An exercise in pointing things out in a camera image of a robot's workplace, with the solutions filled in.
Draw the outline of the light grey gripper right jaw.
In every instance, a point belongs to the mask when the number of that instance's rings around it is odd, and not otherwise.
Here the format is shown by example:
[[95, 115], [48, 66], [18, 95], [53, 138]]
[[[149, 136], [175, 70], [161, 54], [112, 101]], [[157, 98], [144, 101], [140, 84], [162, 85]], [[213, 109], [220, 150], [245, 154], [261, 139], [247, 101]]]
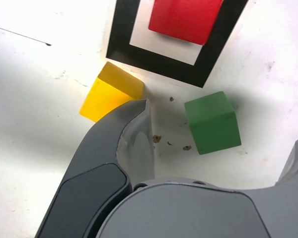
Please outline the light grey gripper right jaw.
[[97, 237], [298, 238], [298, 140], [272, 187], [147, 186], [113, 209]]

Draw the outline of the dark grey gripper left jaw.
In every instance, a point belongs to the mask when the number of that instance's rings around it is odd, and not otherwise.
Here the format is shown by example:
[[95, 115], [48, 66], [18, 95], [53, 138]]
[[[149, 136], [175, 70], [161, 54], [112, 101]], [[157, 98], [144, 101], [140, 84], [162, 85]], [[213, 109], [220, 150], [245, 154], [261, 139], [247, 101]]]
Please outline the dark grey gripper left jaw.
[[134, 186], [153, 178], [150, 103], [129, 101], [87, 132], [36, 236], [94, 238], [109, 213]]

